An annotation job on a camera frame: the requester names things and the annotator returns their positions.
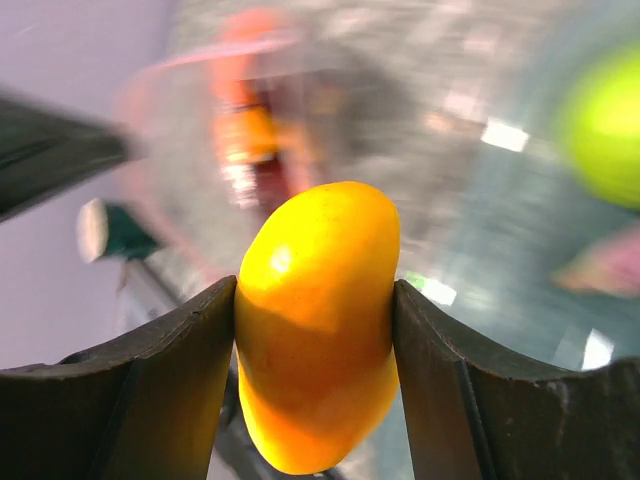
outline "yellow mango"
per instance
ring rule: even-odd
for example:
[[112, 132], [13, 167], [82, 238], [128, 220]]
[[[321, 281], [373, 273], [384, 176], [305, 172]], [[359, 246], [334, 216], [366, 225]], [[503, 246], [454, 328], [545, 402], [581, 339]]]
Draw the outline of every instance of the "yellow mango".
[[357, 182], [293, 197], [249, 247], [235, 295], [240, 402], [278, 470], [335, 466], [389, 411], [399, 251], [393, 202]]

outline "purple wall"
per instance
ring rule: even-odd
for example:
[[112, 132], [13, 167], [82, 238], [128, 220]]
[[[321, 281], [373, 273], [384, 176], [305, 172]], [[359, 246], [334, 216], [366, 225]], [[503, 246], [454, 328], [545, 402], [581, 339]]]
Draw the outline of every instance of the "purple wall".
[[[3, 0], [0, 85], [98, 118], [163, 55], [172, 0]], [[77, 255], [80, 206], [109, 175], [0, 225], [0, 368], [53, 363], [113, 335], [119, 262]]]

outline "green apple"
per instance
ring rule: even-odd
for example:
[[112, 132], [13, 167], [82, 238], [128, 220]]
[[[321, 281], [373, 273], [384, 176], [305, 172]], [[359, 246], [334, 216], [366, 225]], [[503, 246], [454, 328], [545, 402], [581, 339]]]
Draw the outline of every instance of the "green apple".
[[559, 119], [560, 143], [588, 188], [640, 209], [640, 45], [588, 71]]

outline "gray surface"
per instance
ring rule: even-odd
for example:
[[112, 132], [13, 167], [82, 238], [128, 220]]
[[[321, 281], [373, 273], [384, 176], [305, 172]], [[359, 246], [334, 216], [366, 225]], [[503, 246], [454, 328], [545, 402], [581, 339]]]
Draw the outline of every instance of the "gray surface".
[[[380, 187], [398, 205], [400, 274], [410, 270], [439, 279], [457, 291], [448, 310], [460, 321], [522, 353], [575, 369], [606, 362], [608, 354], [637, 354], [640, 347], [638, 303], [580, 299], [554, 290], [548, 281], [578, 249], [630, 220], [588, 197], [547, 143], [555, 97], [567, 72], [581, 63], [579, 50], [603, 47], [587, 45], [588, 35], [554, 38], [549, 32], [572, 6], [587, 3], [608, 9], [605, 2], [577, 0], [293, 4], [312, 12], [321, 38], [344, 49], [347, 63], [356, 67], [346, 130], [353, 158], [336, 171], [340, 178]], [[249, 4], [183, 0], [176, 51], [206, 43], [226, 15]], [[599, 24], [606, 15], [593, 17], [600, 33], [592, 37], [615, 43], [621, 32], [638, 31], [637, 2], [616, 7], [617, 17], [609, 15], [614, 28]], [[588, 30], [583, 27], [574, 31]], [[211, 154], [198, 138], [199, 120], [191, 115], [192, 123], [185, 123], [187, 102], [177, 100], [193, 92], [176, 85], [165, 144], [154, 158], [160, 177], [169, 168], [163, 162], [173, 162], [172, 173], [161, 180], [169, 186], [162, 191], [165, 208], [179, 212], [181, 229], [210, 262], [227, 262], [233, 271], [251, 234], [242, 233], [241, 217], [224, 206], [222, 189], [207, 184], [219, 196], [208, 193], [206, 201], [197, 192], [203, 181], [198, 169]], [[531, 138], [524, 153], [479, 141], [490, 116], [526, 129]], [[467, 190], [470, 181], [474, 186]], [[202, 285], [197, 273], [170, 253], [152, 261], [185, 294]], [[587, 362], [594, 339], [605, 359]], [[412, 477], [399, 399], [341, 468], [350, 479]]]

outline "green object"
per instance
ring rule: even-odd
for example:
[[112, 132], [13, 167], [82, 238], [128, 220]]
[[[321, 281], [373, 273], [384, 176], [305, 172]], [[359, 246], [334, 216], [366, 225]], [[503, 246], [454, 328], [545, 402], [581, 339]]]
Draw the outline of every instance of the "green object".
[[559, 119], [560, 143], [587, 187], [640, 208], [640, 44], [587, 72]]
[[80, 210], [78, 245], [87, 262], [107, 257], [146, 258], [160, 248], [124, 205], [97, 198]]
[[416, 290], [422, 291], [427, 283], [426, 277], [419, 273], [407, 271], [404, 274], [404, 279], [411, 284]]

